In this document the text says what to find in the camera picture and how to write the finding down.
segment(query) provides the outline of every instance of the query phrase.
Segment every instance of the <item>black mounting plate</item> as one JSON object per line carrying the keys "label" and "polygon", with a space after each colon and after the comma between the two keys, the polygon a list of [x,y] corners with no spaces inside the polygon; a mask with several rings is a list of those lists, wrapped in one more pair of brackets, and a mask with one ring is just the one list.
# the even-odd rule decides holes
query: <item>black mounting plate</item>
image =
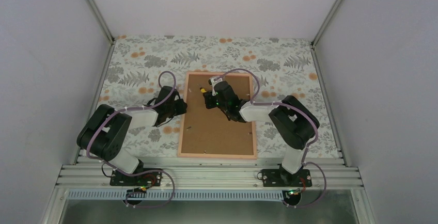
{"label": "black mounting plate", "polygon": [[[144,168],[143,171],[148,171],[148,170],[161,170],[161,169],[157,169],[157,168]],[[162,178],[162,174],[161,172],[151,172],[151,173],[147,173],[147,174],[143,174],[140,176],[136,176],[136,177],[129,177],[126,175],[123,175],[122,173],[116,171],[113,171],[112,175],[111,175],[111,181],[109,182],[109,185],[111,186],[148,186],[151,184],[151,177],[146,177],[146,175],[148,174],[152,174],[155,176],[155,178],[157,178],[157,176],[159,176],[154,185],[155,187],[160,186],[161,185],[161,178]]]}
{"label": "black mounting plate", "polygon": [[262,169],[261,176],[263,179],[263,187],[303,187],[303,183],[300,178],[306,182],[306,187],[312,186],[312,179],[307,179],[310,176],[310,171],[307,169],[301,169],[296,174],[296,179],[290,184],[285,184],[280,177],[279,169]]}

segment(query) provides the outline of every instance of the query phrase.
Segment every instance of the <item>table surface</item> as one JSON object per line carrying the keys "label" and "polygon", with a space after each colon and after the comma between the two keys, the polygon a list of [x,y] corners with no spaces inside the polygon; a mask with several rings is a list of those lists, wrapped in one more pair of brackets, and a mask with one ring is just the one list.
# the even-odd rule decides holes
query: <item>table surface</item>
{"label": "table surface", "polygon": [[[105,78],[99,104],[116,109],[141,106],[160,91],[158,75],[172,71],[184,93],[187,71],[245,68],[260,81],[256,102],[276,102],[287,95],[300,100],[319,120],[319,140],[308,157],[338,157],[309,41],[278,38],[202,36],[120,36]],[[173,85],[168,75],[163,85]],[[128,131],[123,146],[134,156],[176,157],[180,117],[161,127]],[[256,122],[259,158],[283,157],[286,144],[271,123]]]}

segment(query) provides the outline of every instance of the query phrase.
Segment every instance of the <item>gray leaf pattern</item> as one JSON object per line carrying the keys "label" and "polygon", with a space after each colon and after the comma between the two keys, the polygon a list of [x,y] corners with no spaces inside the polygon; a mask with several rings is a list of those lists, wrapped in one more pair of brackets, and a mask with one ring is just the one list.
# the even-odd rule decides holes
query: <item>gray leaf pattern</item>
{"label": "gray leaf pattern", "polygon": [[302,57],[289,56],[283,66],[292,68],[304,68],[309,64],[310,60],[308,58],[305,58],[304,55]]}
{"label": "gray leaf pattern", "polygon": [[129,72],[127,75],[123,76],[123,79],[119,81],[119,84],[125,86],[139,86],[142,83],[149,81],[149,74],[146,72]]}
{"label": "gray leaf pattern", "polygon": [[158,142],[161,138],[161,132],[159,129],[154,129],[152,130],[149,135],[148,138],[151,139],[152,142]]}
{"label": "gray leaf pattern", "polygon": [[123,68],[122,67],[110,67],[108,68],[106,80],[110,83],[114,83],[119,81],[120,75],[123,74]]}
{"label": "gray leaf pattern", "polygon": [[145,67],[147,68],[152,68],[152,67],[164,67],[165,65],[167,65],[167,61],[166,60],[162,60],[160,57],[156,57],[153,55],[148,55],[145,57]]}
{"label": "gray leaf pattern", "polygon": [[187,52],[177,54],[170,62],[187,65],[197,60],[199,60],[199,57],[195,52],[193,52],[193,54]]}
{"label": "gray leaf pattern", "polygon": [[266,71],[277,71],[280,70],[280,65],[278,63],[274,63],[270,60],[266,59],[259,59],[257,61],[257,64],[259,64],[259,69],[263,72]]}
{"label": "gray leaf pattern", "polygon": [[263,136],[272,140],[277,134],[278,134],[278,130],[274,127],[270,127],[269,129],[264,131]]}
{"label": "gray leaf pattern", "polygon": [[[260,81],[257,102],[295,96],[319,120],[320,139],[308,156],[333,158],[337,149],[316,77],[310,43],[302,39],[223,38],[203,36],[121,36],[116,40],[99,104],[115,109],[141,106],[160,91],[158,75],[175,73],[180,93],[187,71],[245,68]],[[172,84],[164,74],[162,84]],[[123,147],[135,156],[176,157],[181,117],[162,127],[128,130]],[[256,122],[257,155],[283,157],[286,143],[272,123]]]}
{"label": "gray leaf pattern", "polygon": [[240,56],[240,50],[235,47],[227,47],[227,49],[222,54],[223,56],[231,56],[234,60]]}
{"label": "gray leaf pattern", "polygon": [[136,127],[135,129],[128,130],[128,133],[131,135],[138,135],[142,130],[145,130],[146,127]]}

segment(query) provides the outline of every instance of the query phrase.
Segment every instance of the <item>white wall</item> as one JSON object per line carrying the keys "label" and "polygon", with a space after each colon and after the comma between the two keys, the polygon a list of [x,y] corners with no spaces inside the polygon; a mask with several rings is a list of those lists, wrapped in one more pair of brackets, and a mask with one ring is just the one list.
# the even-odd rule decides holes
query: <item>white wall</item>
{"label": "white wall", "polygon": [[113,36],[312,40],[335,0],[95,0]]}
{"label": "white wall", "polygon": [[317,44],[378,223],[437,223],[438,0],[345,0]]}
{"label": "white wall", "polygon": [[38,223],[109,44],[85,0],[0,1],[1,223]]}

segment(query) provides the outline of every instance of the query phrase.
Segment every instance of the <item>purple cable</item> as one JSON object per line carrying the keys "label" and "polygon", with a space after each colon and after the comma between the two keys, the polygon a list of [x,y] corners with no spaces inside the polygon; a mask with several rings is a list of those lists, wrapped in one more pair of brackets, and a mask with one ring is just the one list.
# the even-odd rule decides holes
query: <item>purple cable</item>
{"label": "purple cable", "polygon": [[235,69],[231,69],[230,71],[228,71],[228,72],[222,74],[221,76],[219,76],[219,78],[223,78],[223,77],[225,77],[225,75],[227,75],[227,74],[229,74],[229,73],[231,73],[231,72],[234,72],[234,71],[239,71],[239,70],[240,70],[240,71],[245,71],[245,72],[251,74],[251,75],[254,77],[254,79],[256,80],[256,83],[257,83],[257,91],[256,91],[256,93],[254,93],[254,95],[249,99],[249,102],[250,102],[250,103],[253,103],[253,102],[254,102],[254,98],[257,96],[257,94],[259,94],[259,90],[260,90],[260,82],[259,82],[259,80],[257,79],[257,77],[254,75],[254,73],[252,73],[250,70],[247,70],[247,69],[244,69],[244,68],[235,68]]}
{"label": "purple cable", "polygon": [[96,139],[96,137],[97,137],[97,135],[100,133],[100,131],[105,127],[105,125],[115,116],[115,115],[117,115],[117,114],[119,114],[119,113],[121,113],[121,112],[124,112],[124,111],[127,111],[127,110],[144,110],[144,109],[152,109],[152,108],[155,108],[155,107],[157,107],[157,106],[159,106],[160,104],[162,104],[162,103],[164,103],[168,98],[170,98],[170,96],[172,95],[172,93],[175,91],[175,87],[176,87],[176,85],[177,85],[177,79],[176,79],[176,77],[175,77],[175,75],[172,73],[172,72],[170,72],[170,71],[164,71],[164,72],[162,72],[161,74],[160,74],[160,76],[158,77],[158,85],[161,87],[161,84],[160,84],[160,78],[161,78],[161,75],[163,75],[164,73],[169,73],[173,78],[174,78],[174,86],[172,87],[172,91],[170,91],[170,93],[162,100],[162,101],[160,101],[158,104],[154,104],[154,105],[152,105],[152,106],[146,106],[146,107],[128,107],[128,108],[123,108],[123,109],[120,109],[120,110],[117,110],[117,111],[115,111],[115,112],[113,112],[103,123],[102,123],[102,125],[100,125],[100,127],[98,127],[98,129],[96,130],[96,132],[94,133],[94,135],[91,137],[91,139],[90,139],[90,142],[88,143],[88,146],[87,146],[87,158],[92,158],[92,159],[100,159],[99,157],[96,157],[96,156],[91,156],[90,155],[90,149],[91,149],[91,146],[93,145],[93,142],[95,141],[95,139]]}
{"label": "purple cable", "polygon": [[228,73],[231,73],[231,72],[234,72],[234,71],[239,71],[239,70],[240,70],[240,71],[245,71],[245,72],[250,73],[250,74],[256,79],[256,83],[257,83],[257,91],[256,91],[256,93],[255,93],[255,94],[250,98],[250,100],[249,100],[253,105],[259,105],[259,106],[263,106],[263,105],[267,105],[267,106],[269,106],[269,105],[280,105],[280,106],[284,106],[284,107],[290,108],[290,109],[294,110],[295,112],[297,112],[298,114],[300,114],[301,116],[303,116],[303,117],[304,117],[304,118],[310,123],[310,125],[312,126],[312,128],[314,129],[314,132],[315,132],[315,138],[314,138],[312,141],[310,141],[310,142],[307,143],[306,148],[305,148],[304,153],[303,153],[303,157],[301,158],[301,164],[302,164],[303,166],[307,166],[308,164],[312,164],[312,165],[315,165],[316,167],[318,167],[318,169],[319,169],[319,170],[321,171],[321,173],[322,173],[322,177],[324,178],[324,190],[322,191],[322,194],[319,196],[319,198],[318,198],[317,200],[315,200],[314,202],[309,203],[309,204],[306,204],[306,205],[303,205],[303,206],[295,206],[295,208],[308,207],[308,206],[312,206],[312,205],[316,204],[317,202],[319,202],[319,201],[325,196],[326,189],[327,189],[327,178],[325,177],[324,171],[323,171],[323,170],[321,169],[321,167],[318,166],[317,164],[315,164],[315,163],[313,163],[313,162],[306,162],[306,163],[304,163],[304,160],[306,159],[306,156],[307,156],[307,152],[309,151],[309,146],[312,145],[313,143],[315,143],[315,142],[318,140],[318,128],[316,127],[316,124],[312,121],[312,119],[311,119],[308,115],[306,115],[306,114],[305,114],[304,112],[302,112],[300,109],[298,109],[298,108],[296,108],[296,107],[293,107],[293,106],[291,106],[291,105],[289,105],[289,104],[285,104],[285,103],[281,103],[281,102],[273,102],[273,103],[255,103],[255,102],[254,102],[254,98],[255,98],[256,95],[259,93],[259,90],[260,90],[260,82],[259,82],[259,80],[257,79],[257,77],[256,77],[251,71],[249,71],[249,70],[247,70],[247,69],[243,69],[243,68],[232,69],[232,70],[230,70],[230,71],[228,71],[228,72],[222,74],[219,78],[223,78],[223,77],[225,77],[225,75],[227,75]]}
{"label": "purple cable", "polygon": [[[322,173],[322,177],[324,178],[324,189],[322,190],[322,193],[321,193],[321,195],[318,197],[318,199],[316,199],[315,201],[313,201],[313,202],[311,202],[311,203],[309,203],[309,204],[306,204],[306,205],[302,205],[302,206],[294,206],[294,207],[293,207],[294,209],[302,209],[302,208],[304,208],[304,207],[310,207],[310,206],[312,206],[312,205],[315,205],[317,202],[321,201],[321,199],[325,196],[325,194],[326,194],[326,192],[327,192],[327,191],[326,191],[326,190],[327,190],[327,178],[325,177],[325,173],[324,173],[324,171],[321,169],[320,166],[318,166],[316,163],[313,163],[313,162],[307,162],[307,163],[303,164],[303,166],[307,166],[308,164],[312,164],[312,165],[318,167],[318,169],[321,171],[321,173]],[[283,204],[286,205],[286,207],[289,207],[289,205],[288,205],[284,200],[283,200]]]}
{"label": "purple cable", "polygon": [[[115,166],[111,165],[110,163],[108,163],[108,162],[105,162],[105,163],[106,163],[107,165],[109,165],[109,166],[115,168]],[[121,170],[118,170],[118,171],[119,171],[120,173],[126,175],[126,176],[129,176],[129,177],[136,177],[136,176],[143,175],[143,174],[147,174],[147,173],[151,173],[151,172],[161,172],[161,173],[165,174],[166,176],[168,176],[169,179],[170,179],[170,181],[172,181],[172,194],[170,194],[170,198],[167,199],[167,201],[165,201],[164,203],[159,204],[159,205],[155,205],[155,206],[135,206],[135,205],[131,205],[131,204],[128,203],[128,198],[129,198],[130,196],[136,194],[136,193],[142,193],[142,192],[131,192],[131,193],[129,193],[129,194],[126,195],[126,198],[125,198],[125,200],[124,200],[125,204],[127,204],[127,205],[131,205],[131,206],[133,206],[133,207],[138,207],[138,208],[143,208],[143,209],[154,209],[154,208],[156,208],[156,207],[162,207],[162,206],[168,204],[168,203],[172,200],[172,198],[175,196],[175,182],[174,182],[174,179],[170,176],[169,173],[167,173],[167,172],[165,172],[165,171],[163,171],[163,170],[158,170],[158,169],[157,169],[157,170],[148,170],[148,171],[142,171],[142,172],[140,172],[140,173],[136,173],[136,174],[129,174],[129,173],[126,173],[126,172],[121,171]]]}
{"label": "purple cable", "polygon": [[301,158],[301,163],[304,163],[304,160],[306,159],[307,152],[309,151],[309,146],[312,145],[313,143],[315,143],[315,142],[318,140],[318,128],[316,127],[316,125],[315,125],[315,123],[312,121],[312,119],[311,119],[308,115],[306,115],[303,111],[301,111],[300,109],[298,109],[298,108],[296,108],[296,107],[293,107],[292,105],[285,104],[285,103],[281,103],[281,102],[273,102],[273,103],[253,103],[253,105],[259,105],[259,106],[260,106],[260,105],[261,105],[261,106],[280,105],[280,106],[284,106],[284,107],[287,107],[287,108],[289,108],[289,109],[292,109],[292,110],[296,111],[298,114],[300,114],[301,116],[303,116],[303,117],[304,117],[304,118],[310,123],[310,125],[311,125],[312,128],[314,129],[314,132],[315,132],[315,138],[314,138],[312,141],[308,142],[307,145],[306,145],[306,148],[305,148],[304,153],[303,153],[303,157]]}

